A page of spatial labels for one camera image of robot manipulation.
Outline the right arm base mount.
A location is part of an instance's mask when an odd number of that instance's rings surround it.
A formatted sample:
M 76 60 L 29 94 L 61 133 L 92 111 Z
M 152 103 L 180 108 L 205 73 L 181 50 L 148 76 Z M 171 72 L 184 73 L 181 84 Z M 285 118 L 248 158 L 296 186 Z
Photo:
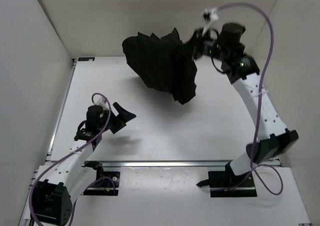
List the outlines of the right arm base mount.
M 208 179 L 196 184 L 197 187 L 209 186 L 211 198 L 255 198 L 258 196 L 252 173 L 235 175 L 230 163 L 224 171 L 209 171 Z

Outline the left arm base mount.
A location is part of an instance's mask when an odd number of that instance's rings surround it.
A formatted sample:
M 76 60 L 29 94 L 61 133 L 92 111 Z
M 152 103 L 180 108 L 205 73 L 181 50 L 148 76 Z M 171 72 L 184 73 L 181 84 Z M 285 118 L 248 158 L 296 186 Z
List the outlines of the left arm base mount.
M 86 161 L 83 167 L 92 168 L 96 172 L 96 182 L 83 192 L 84 196 L 118 196 L 120 171 L 105 170 L 98 161 Z

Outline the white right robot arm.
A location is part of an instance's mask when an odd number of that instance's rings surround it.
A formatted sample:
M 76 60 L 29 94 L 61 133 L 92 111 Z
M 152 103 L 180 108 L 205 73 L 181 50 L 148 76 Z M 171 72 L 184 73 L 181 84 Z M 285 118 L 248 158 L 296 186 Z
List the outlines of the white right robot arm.
M 245 30 L 241 24 L 226 23 L 213 39 L 210 31 L 199 28 L 186 43 L 193 59 L 207 56 L 221 61 L 221 73 L 242 98 L 255 126 L 254 141 L 225 166 L 224 181 L 229 186 L 236 186 L 253 167 L 285 153 L 299 139 L 297 131 L 288 129 L 280 119 L 263 86 L 263 74 L 254 58 L 245 53 L 240 41 Z

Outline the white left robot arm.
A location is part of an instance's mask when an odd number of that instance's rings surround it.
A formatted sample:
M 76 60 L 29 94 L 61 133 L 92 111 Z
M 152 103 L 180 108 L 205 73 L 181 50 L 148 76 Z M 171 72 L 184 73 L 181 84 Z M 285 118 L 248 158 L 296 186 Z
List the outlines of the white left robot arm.
M 103 133 L 113 134 L 136 118 L 117 102 L 110 104 L 100 94 L 87 108 L 86 119 L 77 127 L 69 152 L 46 168 L 34 181 L 28 199 L 30 216 L 38 226 L 70 226 L 76 202 L 87 189 L 104 187 L 117 194 L 113 176 L 104 172 L 103 164 L 89 160 Z

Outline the black pleated skirt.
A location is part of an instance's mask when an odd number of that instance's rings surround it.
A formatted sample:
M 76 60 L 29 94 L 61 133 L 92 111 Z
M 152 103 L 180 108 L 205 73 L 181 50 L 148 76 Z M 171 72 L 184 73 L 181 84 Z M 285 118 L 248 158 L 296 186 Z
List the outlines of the black pleated skirt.
M 184 43 L 176 28 L 162 37 L 139 32 L 122 42 L 122 51 L 148 88 L 167 92 L 184 105 L 196 96 L 198 70 L 194 59 L 184 55 Z

